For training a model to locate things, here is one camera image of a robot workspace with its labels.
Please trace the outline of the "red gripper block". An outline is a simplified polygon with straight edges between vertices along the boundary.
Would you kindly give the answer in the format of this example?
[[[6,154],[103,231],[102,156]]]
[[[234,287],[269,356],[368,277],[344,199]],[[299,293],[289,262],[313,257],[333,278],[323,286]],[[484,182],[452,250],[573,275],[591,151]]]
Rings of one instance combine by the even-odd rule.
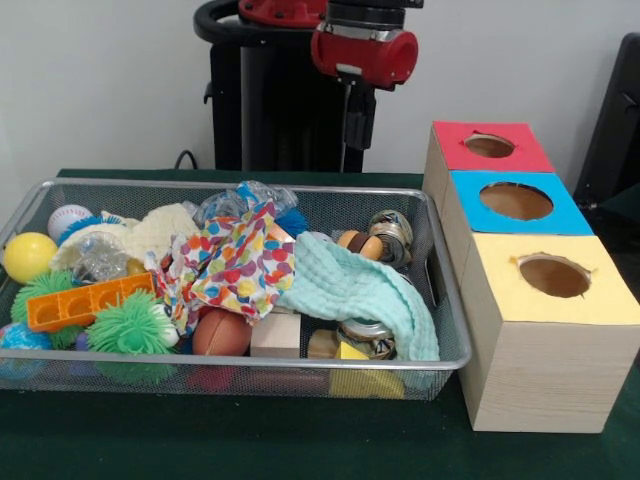
[[[362,149],[371,147],[375,89],[393,90],[412,75],[418,58],[416,36],[402,29],[373,30],[323,22],[313,32],[311,55],[323,74],[355,77],[372,87],[362,92]],[[345,144],[359,147],[359,87],[348,88],[345,111]]]

